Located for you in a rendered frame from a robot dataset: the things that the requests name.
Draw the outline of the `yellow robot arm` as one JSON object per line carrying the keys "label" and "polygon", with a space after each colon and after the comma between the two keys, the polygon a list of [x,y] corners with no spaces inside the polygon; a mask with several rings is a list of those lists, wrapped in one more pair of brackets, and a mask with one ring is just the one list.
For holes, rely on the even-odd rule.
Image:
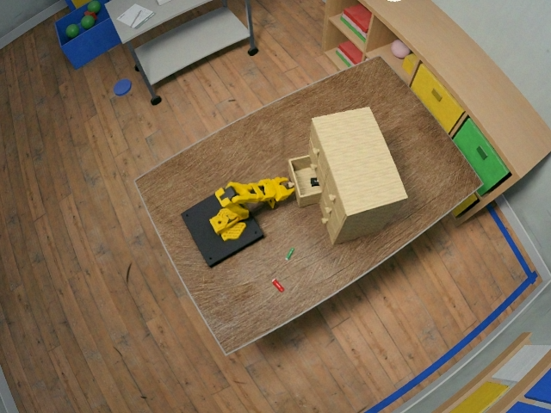
{"label": "yellow robot arm", "polygon": [[270,200],[275,193],[274,183],[270,179],[248,185],[230,182],[225,189],[219,189],[215,194],[220,204],[227,209],[221,209],[218,215],[211,219],[216,231],[221,234],[224,241],[238,239],[246,225],[237,222],[249,218],[245,202],[256,203]]}

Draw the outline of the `wooden chest of drawers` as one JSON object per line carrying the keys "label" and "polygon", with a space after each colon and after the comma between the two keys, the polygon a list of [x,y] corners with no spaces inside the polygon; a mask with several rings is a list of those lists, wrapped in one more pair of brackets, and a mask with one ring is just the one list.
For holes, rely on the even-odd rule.
{"label": "wooden chest of drawers", "polygon": [[381,231],[407,195],[370,108],[312,118],[308,155],[312,125],[346,213],[332,245]]}

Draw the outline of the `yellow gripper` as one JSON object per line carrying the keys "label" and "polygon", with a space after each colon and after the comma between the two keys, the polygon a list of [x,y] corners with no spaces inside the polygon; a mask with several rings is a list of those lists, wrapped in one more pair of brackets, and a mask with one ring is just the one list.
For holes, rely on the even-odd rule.
{"label": "yellow gripper", "polygon": [[[280,179],[282,179],[282,181]],[[294,192],[294,188],[286,190],[286,188],[281,185],[281,183],[287,182],[288,178],[276,177],[275,180],[272,179],[271,181],[274,183],[275,195],[270,200],[267,200],[267,202],[274,208],[276,201],[286,200],[289,195]]]}

